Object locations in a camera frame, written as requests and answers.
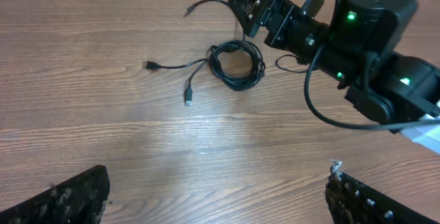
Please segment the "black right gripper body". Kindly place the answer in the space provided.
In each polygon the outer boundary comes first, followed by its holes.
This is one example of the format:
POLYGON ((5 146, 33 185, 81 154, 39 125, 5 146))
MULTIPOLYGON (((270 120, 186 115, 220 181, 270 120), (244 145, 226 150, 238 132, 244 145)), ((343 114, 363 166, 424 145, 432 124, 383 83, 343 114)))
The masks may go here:
POLYGON ((300 58, 314 57, 329 29, 290 0, 228 0, 228 5, 246 36, 253 38, 265 27, 266 45, 300 58))

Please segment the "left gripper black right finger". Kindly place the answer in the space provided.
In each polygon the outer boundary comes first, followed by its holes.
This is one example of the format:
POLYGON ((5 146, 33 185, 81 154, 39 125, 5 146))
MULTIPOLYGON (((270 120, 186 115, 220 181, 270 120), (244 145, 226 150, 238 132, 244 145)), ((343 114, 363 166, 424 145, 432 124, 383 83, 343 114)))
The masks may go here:
POLYGON ((331 162, 325 199, 334 223, 438 224, 342 172, 342 161, 331 162))

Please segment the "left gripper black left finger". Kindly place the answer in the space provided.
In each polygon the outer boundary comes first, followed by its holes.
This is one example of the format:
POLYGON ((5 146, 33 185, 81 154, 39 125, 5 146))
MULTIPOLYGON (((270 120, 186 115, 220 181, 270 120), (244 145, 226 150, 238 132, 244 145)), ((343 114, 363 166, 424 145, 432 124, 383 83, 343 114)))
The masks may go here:
POLYGON ((110 192, 107 168, 94 166, 1 212, 4 224, 99 224, 110 192))

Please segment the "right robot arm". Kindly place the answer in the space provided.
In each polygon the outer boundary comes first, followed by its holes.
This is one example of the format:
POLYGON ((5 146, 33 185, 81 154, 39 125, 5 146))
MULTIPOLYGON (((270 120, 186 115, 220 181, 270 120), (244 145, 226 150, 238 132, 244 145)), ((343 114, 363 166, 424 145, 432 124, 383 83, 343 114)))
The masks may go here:
POLYGON ((439 151, 439 68, 395 51, 417 0, 335 0, 330 23, 316 15, 325 0, 228 0, 247 36, 291 52, 307 75, 320 70, 369 119, 365 129, 401 133, 439 151))

